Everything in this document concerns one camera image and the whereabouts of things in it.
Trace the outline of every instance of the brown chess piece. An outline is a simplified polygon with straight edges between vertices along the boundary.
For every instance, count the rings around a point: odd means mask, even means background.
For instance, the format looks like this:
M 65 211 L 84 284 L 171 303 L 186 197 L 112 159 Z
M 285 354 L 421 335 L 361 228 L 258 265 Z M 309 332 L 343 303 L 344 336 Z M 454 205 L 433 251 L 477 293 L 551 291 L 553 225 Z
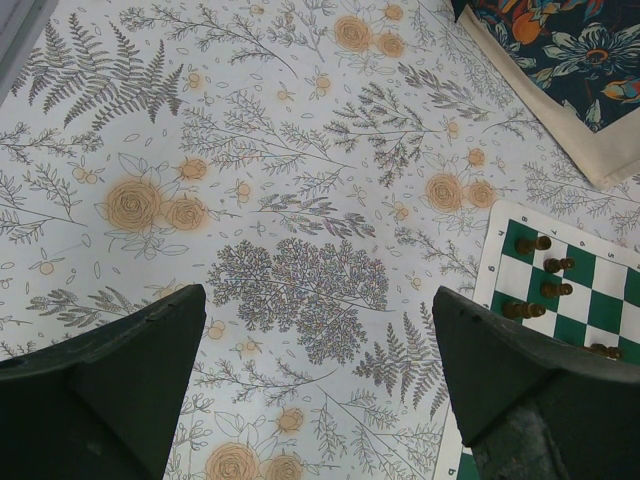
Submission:
M 561 258 L 558 260 L 557 258 L 547 258 L 542 267 L 545 272 L 549 273 L 558 273 L 560 270 L 569 270 L 576 266 L 576 261 L 571 258 Z
M 516 241 L 516 252 L 520 255 L 528 255 L 534 250 L 549 250 L 550 248 L 551 239 L 544 235 L 536 238 L 535 240 L 519 238 Z
M 511 320 L 515 320 L 516 318 L 536 318 L 541 317 L 547 313 L 547 309 L 542 305 L 538 305 L 537 303 L 517 303 L 517 302 L 506 302 L 502 306 L 502 314 L 510 318 Z
M 571 295 L 573 293 L 573 287 L 568 283 L 561 283 L 556 285 L 551 282 L 543 282 L 540 285 L 540 295 L 544 298 L 556 298 L 561 295 Z
M 601 355 L 603 357 L 618 360 L 622 358 L 622 349 L 620 347 L 607 347 L 601 343 L 593 343 L 590 347 L 581 347 L 591 353 Z

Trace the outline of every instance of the beige cloth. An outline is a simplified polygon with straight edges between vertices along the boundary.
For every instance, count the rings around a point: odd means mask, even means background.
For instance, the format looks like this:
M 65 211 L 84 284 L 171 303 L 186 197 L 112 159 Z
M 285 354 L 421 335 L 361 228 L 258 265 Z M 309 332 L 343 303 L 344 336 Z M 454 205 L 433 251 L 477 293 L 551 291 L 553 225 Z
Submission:
M 591 183 L 604 190 L 640 172 L 640 109 L 593 133 L 538 88 L 467 7 L 460 24 Z

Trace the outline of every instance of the green chess square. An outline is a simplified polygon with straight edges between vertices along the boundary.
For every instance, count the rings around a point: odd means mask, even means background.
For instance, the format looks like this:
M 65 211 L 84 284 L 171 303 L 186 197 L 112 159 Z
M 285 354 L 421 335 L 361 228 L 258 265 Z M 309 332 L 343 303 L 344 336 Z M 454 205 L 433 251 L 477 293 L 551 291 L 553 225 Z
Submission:
M 640 307 L 640 272 L 628 268 L 627 281 L 624 284 L 624 299 L 631 305 Z
M 620 334 L 622 318 L 622 299 L 610 297 L 604 293 L 591 291 L 589 304 L 589 325 L 606 330 L 615 335 Z
M 507 295 L 506 293 L 498 292 L 497 290 L 493 292 L 493 298 L 491 299 L 491 307 L 490 310 L 492 312 L 496 312 L 498 315 L 502 315 L 502 306 L 507 302 L 518 302 L 522 303 L 523 299 L 515 298 L 511 295 Z M 518 322 L 522 325 L 522 318 L 518 318 L 514 320 L 514 322 Z
M 553 332 L 553 338 L 562 340 L 563 342 L 575 347 L 582 347 L 584 346 L 584 337 L 586 336 L 586 333 L 586 324 L 576 322 L 564 315 L 556 316 L 556 327 Z
M 510 257 L 517 258 L 524 263 L 532 265 L 534 252 L 531 252 L 528 255 L 520 255 L 518 252 L 516 252 L 516 242 L 521 238 L 535 240 L 536 238 L 538 238 L 538 232 L 537 230 L 529 228 L 526 225 L 522 225 L 521 223 L 509 220 L 507 233 L 504 238 L 504 243 L 502 244 L 502 253 L 504 255 L 509 255 Z
M 540 270 L 539 268 L 534 268 L 531 272 L 531 281 L 529 282 L 529 293 L 527 295 L 527 302 L 538 303 L 547 310 L 557 312 L 558 302 L 560 301 L 560 299 L 558 297 L 545 298 L 540 293 L 540 287 L 544 282 L 553 283 L 554 285 L 560 285 L 562 283 L 562 278 L 558 277 L 557 275 L 547 273 L 544 270 Z
M 473 455 L 467 453 L 460 455 L 460 466 L 458 467 L 456 480 L 480 480 Z
M 565 270 L 562 276 L 567 280 L 591 288 L 593 286 L 593 276 L 596 271 L 596 256 L 578 247 L 569 245 L 567 246 L 567 257 L 573 258 L 576 261 L 576 266 L 571 270 Z
M 618 346 L 622 349 L 623 362 L 640 365 L 640 344 L 620 337 L 618 339 Z

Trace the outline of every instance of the white chess square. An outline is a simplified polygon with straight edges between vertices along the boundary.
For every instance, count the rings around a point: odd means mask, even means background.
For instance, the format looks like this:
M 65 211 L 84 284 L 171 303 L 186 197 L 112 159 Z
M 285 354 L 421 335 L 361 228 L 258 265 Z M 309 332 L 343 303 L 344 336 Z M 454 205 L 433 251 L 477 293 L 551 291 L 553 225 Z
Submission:
M 544 270 L 544 261 L 548 258 L 566 258 L 568 245 L 560 240 L 551 237 L 551 248 L 549 250 L 536 250 L 533 254 L 533 266 Z M 555 275 L 562 276 L 564 272 L 560 270 Z
M 522 325 L 536 332 L 540 332 L 547 337 L 553 337 L 556 329 L 556 313 L 547 310 L 547 313 L 538 318 L 524 318 Z
M 624 302 L 620 319 L 620 336 L 640 343 L 640 308 Z
M 496 290 L 518 300 L 526 300 L 531 281 L 531 265 L 503 255 L 498 269 Z
M 615 333 L 607 332 L 606 330 L 600 330 L 592 325 L 587 325 L 587 331 L 584 336 L 584 344 L 586 347 L 590 347 L 594 343 L 601 343 L 607 347 L 617 347 L 619 335 Z
M 567 279 L 563 279 L 562 283 L 571 285 L 573 293 L 571 295 L 563 295 L 558 299 L 558 314 L 580 323 L 587 323 L 589 320 L 591 289 Z
M 627 267 L 596 258 L 596 268 L 592 288 L 614 298 L 624 298 L 624 284 L 627 281 Z

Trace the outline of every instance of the table surface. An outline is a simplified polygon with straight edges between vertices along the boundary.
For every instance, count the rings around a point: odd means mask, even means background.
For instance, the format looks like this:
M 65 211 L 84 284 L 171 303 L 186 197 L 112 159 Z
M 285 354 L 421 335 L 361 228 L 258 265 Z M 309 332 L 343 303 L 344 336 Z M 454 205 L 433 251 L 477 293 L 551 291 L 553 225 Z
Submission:
M 444 3 L 192 3 L 62 0 L 2 106 L 3 355 L 203 283 L 166 478 L 431 478 L 431 299 L 493 202 L 638 249 L 640 187 L 586 183 Z

